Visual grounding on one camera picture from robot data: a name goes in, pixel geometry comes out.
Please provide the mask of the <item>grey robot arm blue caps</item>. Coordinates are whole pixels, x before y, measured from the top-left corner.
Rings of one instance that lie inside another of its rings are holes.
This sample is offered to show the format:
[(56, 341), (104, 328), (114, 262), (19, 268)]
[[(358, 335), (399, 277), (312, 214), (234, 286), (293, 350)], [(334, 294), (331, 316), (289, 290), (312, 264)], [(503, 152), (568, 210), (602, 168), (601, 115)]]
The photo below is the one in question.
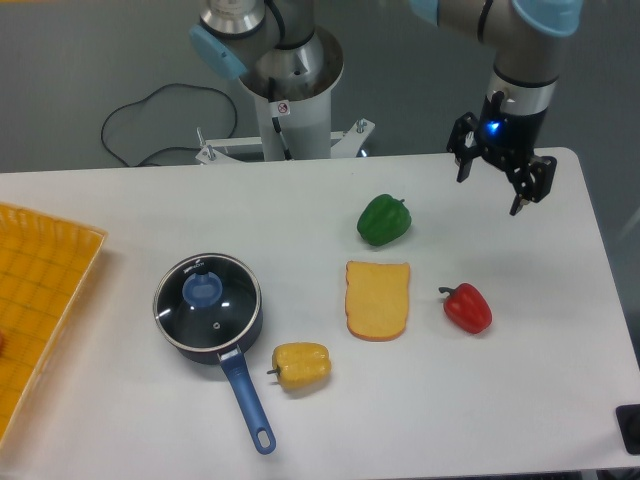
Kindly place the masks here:
[[(518, 213), (550, 192), (557, 162), (535, 142), (559, 79), (578, 1), (414, 1), (412, 12), (492, 47), (493, 71), (479, 115), (464, 114), (446, 149), (465, 180), (475, 159), (502, 171)], [(309, 1), (208, 1), (190, 29), (199, 57), (253, 97), (266, 160), (324, 159), (356, 152), (364, 126), (331, 139), (331, 93), (344, 70), (337, 39)]]

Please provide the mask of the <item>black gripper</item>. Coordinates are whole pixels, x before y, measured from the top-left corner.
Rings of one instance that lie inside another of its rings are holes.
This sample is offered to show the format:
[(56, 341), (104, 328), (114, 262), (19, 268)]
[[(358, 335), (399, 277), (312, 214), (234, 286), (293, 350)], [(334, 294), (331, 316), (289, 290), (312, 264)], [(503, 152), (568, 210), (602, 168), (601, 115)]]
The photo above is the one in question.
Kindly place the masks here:
[(546, 111), (514, 115), (500, 110), (505, 100), (484, 100), (480, 120), (467, 112), (455, 120), (446, 149), (455, 157), (462, 183), (470, 174), (472, 162), (480, 156), (506, 172), (515, 190), (509, 214), (515, 216), (531, 202), (538, 203), (551, 191), (557, 167), (553, 156), (533, 154)]

